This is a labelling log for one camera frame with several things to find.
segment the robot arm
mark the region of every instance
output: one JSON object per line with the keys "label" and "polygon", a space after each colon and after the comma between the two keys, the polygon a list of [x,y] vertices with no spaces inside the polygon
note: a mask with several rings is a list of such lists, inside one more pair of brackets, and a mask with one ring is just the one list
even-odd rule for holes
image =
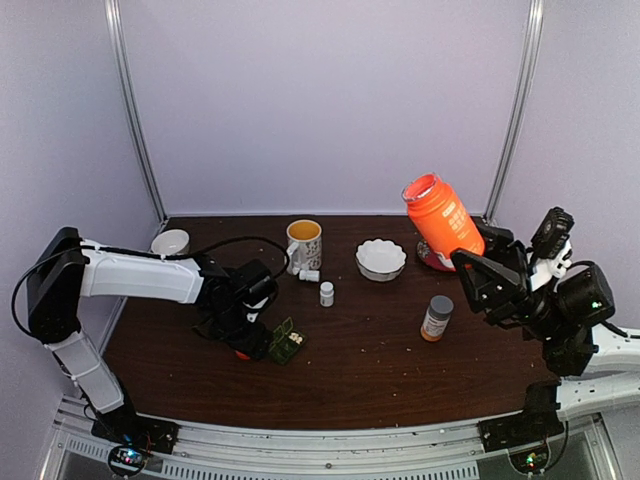
{"label": "robot arm", "polygon": [[539,340],[550,371],[627,373],[530,385],[522,412],[480,422],[486,451],[540,441],[562,433],[562,421],[640,401],[640,374],[632,373],[640,371],[640,332],[612,331],[607,319],[615,306],[604,273],[578,262],[586,268],[561,281],[572,267],[572,226],[570,215],[551,209],[525,249],[508,230],[478,223],[485,255],[458,250],[452,260],[471,309],[490,325],[521,328],[525,340]]}
{"label": "robot arm", "polygon": [[77,318],[80,297],[117,295],[193,304],[204,336],[222,340],[253,359],[263,358],[272,333],[256,321],[277,294],[258,260],[223,268],[208,255],[160,257],[100,245],[63,228],[27,280],[30,334],[50,350],[97,416],[94,434],[128,445],[152,444],[170,452],[177,426],[135,413],[126,390],[109,370]]}

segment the jar with gray lid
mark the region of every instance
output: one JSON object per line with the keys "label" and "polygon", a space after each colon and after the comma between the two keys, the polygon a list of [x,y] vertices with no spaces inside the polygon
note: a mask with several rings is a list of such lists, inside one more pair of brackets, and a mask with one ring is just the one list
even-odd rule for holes
{"label": "jar with gray lid", "polygon": [[420,335],[428,342],[437,342],[442,338],[453,312],[453,302],[449,297],[436,295],[431,299],[427,314],[424,316]]}

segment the white bottle cap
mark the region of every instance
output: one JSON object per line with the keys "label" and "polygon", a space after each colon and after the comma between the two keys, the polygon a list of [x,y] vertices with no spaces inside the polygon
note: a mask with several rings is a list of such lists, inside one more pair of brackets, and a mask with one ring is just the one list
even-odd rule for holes
{"label": "white bottle cap", "polygon": [[320,284],[320,293],[324,293],[325,295],[333,294],[333,283],[331,282],[322,282]]}

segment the small white bottle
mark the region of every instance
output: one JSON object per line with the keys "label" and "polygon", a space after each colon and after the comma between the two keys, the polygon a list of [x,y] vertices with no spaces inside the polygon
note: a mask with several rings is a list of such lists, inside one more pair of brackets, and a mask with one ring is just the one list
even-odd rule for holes
{"label": "small white bottle", "polygon": [[319,270],[300,270],[298,278],[307,282],[318,283],[320,281]]}
{"label": "small white bottle", "polygon": [[333,283],[322,282],[320,284],[320,305],[323,307],[333,305]]}
{"label": "small white bottle", "polygon": [[437,342],[442,338],[453,312],[453,302],[449,297],[436,295],[431,299],[424,322],[420,327],[420,335],[427,342]]}

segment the white ceramic bowl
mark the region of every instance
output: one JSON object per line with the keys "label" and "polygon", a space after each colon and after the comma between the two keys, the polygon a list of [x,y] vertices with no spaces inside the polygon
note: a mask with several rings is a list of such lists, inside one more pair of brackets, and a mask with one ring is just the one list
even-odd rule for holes
{"label": "white ceramic bowl", "polygon": [[189,234],[184,230],[167,230],[153,239],[151,251],[160,255],[189,253]]}
{"label": "white ceramic bowl", "polygon": [[358,246],[356,263],[360,273],[374,282],[389,282],[402,272],[407,254],[391,240],[367,240]]}

